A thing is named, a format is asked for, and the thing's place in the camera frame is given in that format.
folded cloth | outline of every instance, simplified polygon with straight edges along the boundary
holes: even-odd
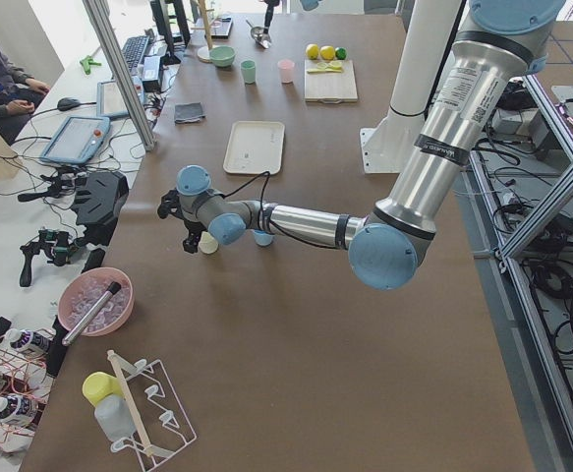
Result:
[[[200,103],[175,105],[175,123],[197,123],[205,117]]]

green bowl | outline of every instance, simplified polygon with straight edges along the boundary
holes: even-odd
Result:
[[[229,67],[234,63],[236,51],[229,46],[216,46],[209,51],[209,58],[216,67]]]

black box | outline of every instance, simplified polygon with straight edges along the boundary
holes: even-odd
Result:
[[[142,85],[144,87],[144,91],[161,91],[161,80],[163,79],[163,75],[164,69],[161,65],[161,57],[144,57],[144,69],[142,73]]]

green cup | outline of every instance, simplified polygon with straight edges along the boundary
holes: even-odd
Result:
[[[256,81],[256,63],[254,61],[243,61],[240,64],[245,84],[253,84]]]

black keyboard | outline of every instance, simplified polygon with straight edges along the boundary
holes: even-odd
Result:
[[[131,74],[134,74],[142,63],[147,47],[148,36],[130,37],[125,42],[125,45],[122,46],[122,55],[125,56],[125,61],[127,61]]]

